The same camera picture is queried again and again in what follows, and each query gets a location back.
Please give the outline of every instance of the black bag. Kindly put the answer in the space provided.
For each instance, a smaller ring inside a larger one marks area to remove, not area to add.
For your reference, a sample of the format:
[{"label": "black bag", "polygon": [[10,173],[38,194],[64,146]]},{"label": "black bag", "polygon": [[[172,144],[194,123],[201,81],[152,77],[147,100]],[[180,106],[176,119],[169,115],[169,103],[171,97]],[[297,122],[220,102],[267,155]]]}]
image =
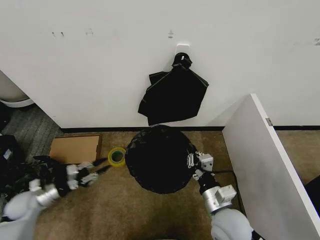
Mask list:
[{"label": "black bag", "polygon": [[148,118],[149,126],[186,120],[197,116],[209,84],[189,69],[192,61],[178,53],[170,72],[149,75],[149,86],[138,113]]}]

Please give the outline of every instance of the robotic hand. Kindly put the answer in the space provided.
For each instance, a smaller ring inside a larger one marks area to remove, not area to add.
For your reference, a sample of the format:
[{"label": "robotic hand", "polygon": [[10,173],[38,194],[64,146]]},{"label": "robotic hand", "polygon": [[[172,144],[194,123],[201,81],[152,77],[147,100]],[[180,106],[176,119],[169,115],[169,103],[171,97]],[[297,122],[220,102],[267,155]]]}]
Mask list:
[{"label": "robotic hand", "polygon": [[29,190],[12,198],[4,207],[3,215],[7,221],[0,223],[0,236],[10,240],[32,240],[40,212],[55,200],[64,197],[79,186],[90,186],[98,175],[104,173],[110,165],[90,173],[89,169],[106,161],[98,159],[93,163],[79,165],[61,165],[55,169],[54,182],[41,186],[39,179],[29,183]]},{"label": "robotic hand", "polygon": [[211,216],[211,235],[214,240],[262,239],[253,231],[245,215],[229,209],[237,192],[232,185],[221,187],[212,171],[214,158],[210,154],[196,153],[188,157],[188,168],[194,167],[193,178],[200,185],[200,194],[207,213]]}]

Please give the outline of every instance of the yellow tape roll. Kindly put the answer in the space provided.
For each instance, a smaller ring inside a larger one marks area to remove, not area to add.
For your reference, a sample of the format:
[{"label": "yellow tape roll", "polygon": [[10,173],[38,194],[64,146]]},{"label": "yellow tape roll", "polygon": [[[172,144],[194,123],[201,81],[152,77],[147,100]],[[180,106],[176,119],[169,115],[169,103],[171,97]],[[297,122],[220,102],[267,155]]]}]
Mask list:
[{"label": "yellow tape roll", "polygon": [[126,164],[125,161],[126,150],[122,147],[112,148],[108,154],[108,161],[111,166],[120,168]]}]

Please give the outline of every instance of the cable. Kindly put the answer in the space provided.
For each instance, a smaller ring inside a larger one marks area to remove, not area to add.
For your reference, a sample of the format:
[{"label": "cable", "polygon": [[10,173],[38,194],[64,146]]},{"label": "cable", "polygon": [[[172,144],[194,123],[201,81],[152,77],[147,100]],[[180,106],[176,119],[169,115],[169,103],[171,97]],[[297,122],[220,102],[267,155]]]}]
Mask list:
[{"label": "cable", "polygon": [[245,214],[244,210],[242,208],[242,205],[241,205],[241,201],[240,201],[240,197],[241,196],[240,196],[238,180],[237,180],[237,176],[236,176],[235,172],[233,170],[220,170],[220,171],[208,171],[208,172],[213,173],[213,174],[227,174],[227,173],[232,173],[233,174],[234,181],[235,181],[235,187],[236,187],[236,194],[237,194],[236,197],[238,198],[239,209],[240,209],[240,212]]}]

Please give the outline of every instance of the baseboard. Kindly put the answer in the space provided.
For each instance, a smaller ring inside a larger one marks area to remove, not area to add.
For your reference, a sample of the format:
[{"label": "baseboard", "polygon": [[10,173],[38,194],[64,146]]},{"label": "baseboard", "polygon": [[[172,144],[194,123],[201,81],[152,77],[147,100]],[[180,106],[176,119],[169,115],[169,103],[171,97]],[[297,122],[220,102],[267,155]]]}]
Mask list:
[{"label": "baseboard", "polygon": [[[175,126],[179,131],[222,131],[224,126]],[[91,133],[91,132],[140,132],[145,129],[139,127],[80,127],[80,128],[61,128],[64,133]]]},{"label": "baseboard", "polygon": [[[179,131],[222,131],[224,126],[175,126]],[[320,130],[320,125],[315,126],[273,126],[275,130]],[[140,132],[145,129],[143,126],[129,127],[80,127],[80,128],[61,128],[62,132],[68,134],[74,133],[92,133],[92,132]]]},{"label": "baseboard", "polygon": [[320,125],[306,125],[306,126],[273,126],[274,130],[320,130]]}]

